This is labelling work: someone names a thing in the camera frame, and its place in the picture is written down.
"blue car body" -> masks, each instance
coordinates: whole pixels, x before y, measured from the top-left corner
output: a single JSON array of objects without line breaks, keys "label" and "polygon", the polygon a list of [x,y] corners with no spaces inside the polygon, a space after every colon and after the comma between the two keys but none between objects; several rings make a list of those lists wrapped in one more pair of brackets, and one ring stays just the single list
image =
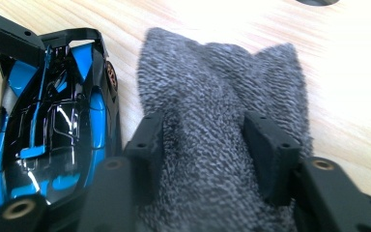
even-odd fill
[{"label": "blue car body", "polygon": [[[0,53],[0,205],[27,194],[53,204],[90,186],[97,164],[122,149],[117,78],[101,33],[40,38],[38,67]],[[91,42],[70,47],[82,40]]]}]

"knit fabric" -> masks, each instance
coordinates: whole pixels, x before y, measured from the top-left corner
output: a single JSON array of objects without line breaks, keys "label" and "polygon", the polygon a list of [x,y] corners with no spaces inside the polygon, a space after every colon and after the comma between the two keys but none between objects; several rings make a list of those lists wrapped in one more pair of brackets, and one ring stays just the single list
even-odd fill
[{"label": "knit fabric", "polygon": [[292,207],[258,193],[243,114],[272,118],[312,153],[304,76],[291,44],[250,54],[151,29],[138,65],[145,114],[164,112],[159,196],[141,208],[156,231],[296,231]]}]

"gray cloth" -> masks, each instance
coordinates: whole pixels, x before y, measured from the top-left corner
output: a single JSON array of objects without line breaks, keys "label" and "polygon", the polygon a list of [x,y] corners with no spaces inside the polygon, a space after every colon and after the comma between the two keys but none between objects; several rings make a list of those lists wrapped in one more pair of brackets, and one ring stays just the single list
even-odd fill
[{"label": "gray cloth", "polygon": [[243,140],[243,113],[272,118],[312,153],[304,77],[294,47],[255,55],[151,29],[138,65],[145,114],[164,112],[158,200],[140,209],[157,231],[296,231],[292,207],[257,191]]}]

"wood grain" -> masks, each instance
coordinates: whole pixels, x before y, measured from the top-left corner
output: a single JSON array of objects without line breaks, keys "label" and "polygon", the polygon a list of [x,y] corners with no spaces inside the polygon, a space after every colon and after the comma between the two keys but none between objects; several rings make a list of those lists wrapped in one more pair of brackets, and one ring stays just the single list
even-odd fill
[{"label": "wood grain", "polygon": [[149,28],[202,44],[238,44],[252,53],[291,43],[306,75],[315,155],[337,161],[371,194],[371,1],[328,7],[295,0],[0,1],[0,15],[37,34],[72,27],[102,31],[119,75],[125,143],[143,114],[136,67]]}]

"screw hole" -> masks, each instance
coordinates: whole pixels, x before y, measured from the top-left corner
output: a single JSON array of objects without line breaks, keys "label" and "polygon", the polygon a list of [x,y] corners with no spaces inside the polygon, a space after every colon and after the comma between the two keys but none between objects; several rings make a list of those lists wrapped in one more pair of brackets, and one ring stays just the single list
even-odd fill
[{"label": "screw hole", "polygon": [[28,208],[28,206],[26,204],[21,204],[21,205],[18,205],[16,207],[14,207],[12,212],[13,213],[19,213],[19,212],[22,212],[22,211],[26,210],[26,208]]},{"label": "screw hole", "polygon": [[312,163],[313,163],[313,165],[314,165],[315,167],[318,167],[319,169],[326,170],[326,171],[333,170],[333,165],[330,164],[330,163],[327,162],[327,161],[323,161],[323,160],[314,160]]},{"label": "screw hole", "polygon": [[119,160],[111,160],[105,164],[106,169],[113,170],[118,169],[123,164]]}]

